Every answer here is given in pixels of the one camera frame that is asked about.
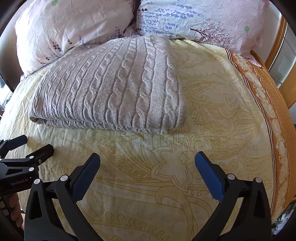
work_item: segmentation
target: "bed sheet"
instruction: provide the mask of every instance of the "bed sheet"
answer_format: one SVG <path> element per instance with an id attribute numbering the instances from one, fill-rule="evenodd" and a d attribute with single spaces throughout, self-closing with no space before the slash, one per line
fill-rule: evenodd
<path id="1" fill-rule="evenodd" d="M 218 204 L 195 168 L 198 151 L 240 179 L 261 177 L 273 220 L 296 193 L 296 133 L 268 71 L 223 48 L 170 43 L 189 108 L 182 129 L 161 136 L 36 125 L 29 121 L 28 106 L 48 67 L 19 84 L 0 122 L 2 139 L 28 136 L 27 145 L 7 158 L 54 146 L 54 156 L 40 166 L 44 182 L 70 174 L 93 152 L 100 155 L 101 168 L 78 206 L 104 240 L 190 241 Z M 24 210 L 28 195 L 20 193 Z"/>

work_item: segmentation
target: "human hand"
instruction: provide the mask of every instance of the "human hand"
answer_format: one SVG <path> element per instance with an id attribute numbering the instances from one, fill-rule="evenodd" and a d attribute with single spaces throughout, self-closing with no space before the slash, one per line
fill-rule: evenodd
<path id="1" fill-rule="evenodd" d="M 20 227 L 24 220 L 20 211 L 20 203 L 17 193 L 12 194 L 12 196 L 9 198 L 9 206 L 12 208 L 10 214 L 11 219 L 15 221 L 17 227 Z"/>

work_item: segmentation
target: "pillowcase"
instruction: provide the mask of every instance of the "pillowcase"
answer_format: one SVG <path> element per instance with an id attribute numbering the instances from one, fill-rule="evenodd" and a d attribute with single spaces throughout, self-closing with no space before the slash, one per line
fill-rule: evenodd
<path id="1" fill-rule="evenodd" d="M 25 76 L 81 44 L 102 44 L 123 33 L 134 0 L 35 0 L 15 24 Z"/>
<path id="2" fill-rule="evenodd" d="M 269 0 L 142 0 L 137 31 L 213 44 L 253 59 Z"/>

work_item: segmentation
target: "folded blanket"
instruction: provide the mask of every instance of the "folded blanket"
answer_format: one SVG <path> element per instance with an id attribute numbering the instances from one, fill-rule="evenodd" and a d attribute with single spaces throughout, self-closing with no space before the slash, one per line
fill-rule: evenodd
<path id="1" fill-rule="evenodd" d="M 77 46 L 52 64 L 29 117 L 46 126 L 165 134 L 186 120 L 170 43 L 163 35 Z"/>

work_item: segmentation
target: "white and blue floral pillow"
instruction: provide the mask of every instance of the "white and blue floral pillow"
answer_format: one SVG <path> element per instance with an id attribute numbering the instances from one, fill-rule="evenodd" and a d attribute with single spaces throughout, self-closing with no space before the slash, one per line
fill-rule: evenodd
<path id="1" fill-rule="evenodd" d="M 214 44 L 251 58 L 268 0 L 141 0 L 137 32 Z"/>

